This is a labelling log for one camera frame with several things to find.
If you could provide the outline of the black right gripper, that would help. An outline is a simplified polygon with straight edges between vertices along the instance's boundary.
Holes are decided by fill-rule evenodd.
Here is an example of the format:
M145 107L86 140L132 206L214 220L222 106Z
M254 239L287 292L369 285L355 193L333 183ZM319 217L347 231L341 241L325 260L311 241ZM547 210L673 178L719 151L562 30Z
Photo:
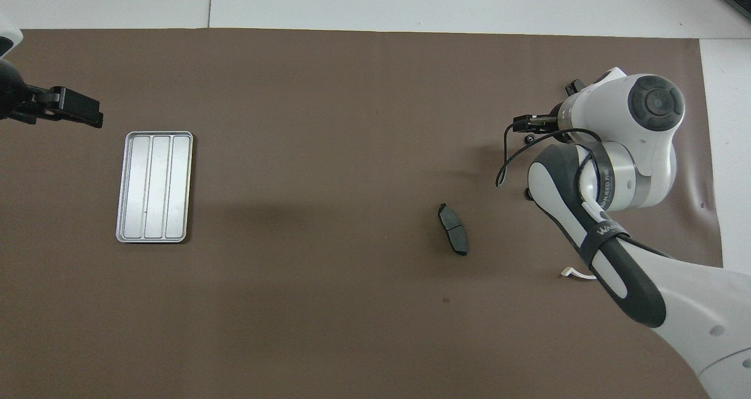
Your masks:
M552 116L555 119L566 119L566 107L565 102L561 102L560 104L555 105L554 108L552 108ZM541 135L542 137L554 137L554 138L565 138L565 133L563 131L553 131L552 129L545 129L545 128L536 128L531 130L531 134L535 135Z

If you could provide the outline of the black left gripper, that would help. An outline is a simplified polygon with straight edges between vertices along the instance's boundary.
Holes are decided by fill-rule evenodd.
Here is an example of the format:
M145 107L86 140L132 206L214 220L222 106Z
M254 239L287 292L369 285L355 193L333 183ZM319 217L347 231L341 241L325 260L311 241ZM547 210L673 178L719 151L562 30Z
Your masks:
M98 100L64 86L38 89L33 94L16 67L1 59L1 120L35 124L35 116L27 115L26 107L30 102L35 116L41 119L72 121L95 129L104 125L104 113Z

